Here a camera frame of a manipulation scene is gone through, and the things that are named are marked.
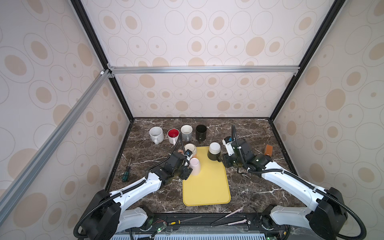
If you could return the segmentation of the white mug red inside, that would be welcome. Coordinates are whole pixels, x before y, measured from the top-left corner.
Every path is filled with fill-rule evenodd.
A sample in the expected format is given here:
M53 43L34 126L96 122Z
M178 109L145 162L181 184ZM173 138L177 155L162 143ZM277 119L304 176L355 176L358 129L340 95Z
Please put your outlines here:
M180 136L180 131L178 129L170 129L167 132L168 140L174 146L177 144Z

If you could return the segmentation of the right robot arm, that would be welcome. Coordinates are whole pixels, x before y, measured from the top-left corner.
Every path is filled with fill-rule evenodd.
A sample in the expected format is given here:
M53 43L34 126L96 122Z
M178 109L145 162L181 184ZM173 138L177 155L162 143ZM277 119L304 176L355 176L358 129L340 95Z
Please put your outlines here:
M314 185L287 171L268 155L255 155L248 142L238 138L236 127L232 126L231 136L223 140L227 153L221 158L226 168L243 168L287 191L304 207L282 207L269 205L260 216L262 227L271 231L277 226L289 225L311 229L324 240L363 240L367 229L361 218L345 205L343 196L335 188L325 189ZM340 233L348 217L358 223L360 233L357 236L345 236Z

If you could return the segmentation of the grey mug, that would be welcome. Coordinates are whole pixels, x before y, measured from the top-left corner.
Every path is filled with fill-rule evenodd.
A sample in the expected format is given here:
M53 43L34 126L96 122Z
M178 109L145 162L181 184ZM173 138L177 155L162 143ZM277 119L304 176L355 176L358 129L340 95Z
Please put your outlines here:
M190 125L184 125L181 127L182 139L185 142L192 140L193 127Z

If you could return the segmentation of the white speckled mug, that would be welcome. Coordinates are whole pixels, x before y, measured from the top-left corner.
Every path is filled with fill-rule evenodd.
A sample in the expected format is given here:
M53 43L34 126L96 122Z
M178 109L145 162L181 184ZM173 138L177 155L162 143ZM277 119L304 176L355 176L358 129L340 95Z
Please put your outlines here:
M149 134L152 142L156 145L160 144L164 140L164 133L161 127L152 127Z

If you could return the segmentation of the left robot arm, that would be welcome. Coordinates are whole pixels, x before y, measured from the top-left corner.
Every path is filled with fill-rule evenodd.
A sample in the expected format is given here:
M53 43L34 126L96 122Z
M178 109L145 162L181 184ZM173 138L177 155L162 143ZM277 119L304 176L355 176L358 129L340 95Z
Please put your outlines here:
M73 234L77 239L109 240L116 233L131 228L150 227L153 217L146 207L130 210L130 206L172 182L187 180L192 173L193 152L175 148L160 163L150 168L140 180L116 191L97 192L76 223Z

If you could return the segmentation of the pink mug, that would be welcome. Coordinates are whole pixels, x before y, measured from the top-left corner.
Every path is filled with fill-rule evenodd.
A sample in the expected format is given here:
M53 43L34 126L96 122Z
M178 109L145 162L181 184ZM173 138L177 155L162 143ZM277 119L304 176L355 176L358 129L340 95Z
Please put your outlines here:
M197 158L190 159L190 169L192 169L191 175L197 176L201 172L201 163Z

